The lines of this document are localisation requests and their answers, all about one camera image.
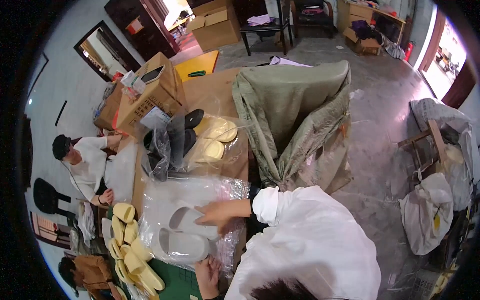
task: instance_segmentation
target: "black chair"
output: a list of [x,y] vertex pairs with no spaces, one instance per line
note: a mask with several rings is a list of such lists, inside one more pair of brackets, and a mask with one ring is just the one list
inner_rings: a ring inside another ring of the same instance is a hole
[[288,27],[288,36],[290,38],[290,45],[293,46],[292,30],[290,28],[290,1],[289,0],[276,0],[278,7],[279,18],[275,18],[273,22],[258,26],[248,26],[248,24],[240,28],[241,37],[247,48],[248,56],[251,55],[250,48],[247,41],[247,32],[255,32],[260,36],[260,41],[263,41],[263,36],[272,36],[276,32],[280,32],[280,41],[282,42],[283,54],[287,54],[287,45],[285,45],[285,27]]
[[[324,4],[327,5],[328,14],[326,14],[325,11],[312,15],[301,13],[307,6],[319,5],[322,9],[325,9]],[[333,8],[329,2],[325,0],[293,0],[290,5],[292,7],[295,37],[299,36],[299,26],[321,26],[328,30],[328,37],[333,38],[335,26],[333,24]]]

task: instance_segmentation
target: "smartphone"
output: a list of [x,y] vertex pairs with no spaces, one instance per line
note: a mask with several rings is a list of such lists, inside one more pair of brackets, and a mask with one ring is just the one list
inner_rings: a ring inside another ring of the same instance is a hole
[[160,78],[160,75],[162,74],[163,72],[163,68],[165,67],[165,65],[163,66],[160,66],[154,70],[151,70],[150,72],[148,73],[145,73],[140,79],[145,82],[145,84],[149,84],[151,83],[152,81],[155,81],[157,80],[158,78]]

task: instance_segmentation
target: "brown jacket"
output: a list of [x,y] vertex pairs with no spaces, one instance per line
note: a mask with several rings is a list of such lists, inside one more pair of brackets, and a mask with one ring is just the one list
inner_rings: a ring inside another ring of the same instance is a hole
[[84,288],[95,299],[100,300],[99,289],[110,289],[109,281],[112,281],[112,273],[108,263],[101,256],[79,255],[73,260],[77,270],[84,276]]

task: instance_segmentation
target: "green utility knife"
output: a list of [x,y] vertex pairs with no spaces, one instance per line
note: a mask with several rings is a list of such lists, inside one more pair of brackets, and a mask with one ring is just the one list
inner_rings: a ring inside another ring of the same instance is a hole
[[203,76],[205,75],[205,70],[202,70],[202,71],[196,71],[196,72],[192,72],[190,74],[188,74],[188,77],[198,77],[198,76]]

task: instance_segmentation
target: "black hat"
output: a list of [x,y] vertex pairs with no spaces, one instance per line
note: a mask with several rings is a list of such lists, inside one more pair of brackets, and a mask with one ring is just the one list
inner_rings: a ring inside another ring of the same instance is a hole
[[52,144],[52,151],[53,156],[58,159],[62,160],[70,151],[70,141],[72,139],[66,137],[65,135],[61,134],[53,140]]

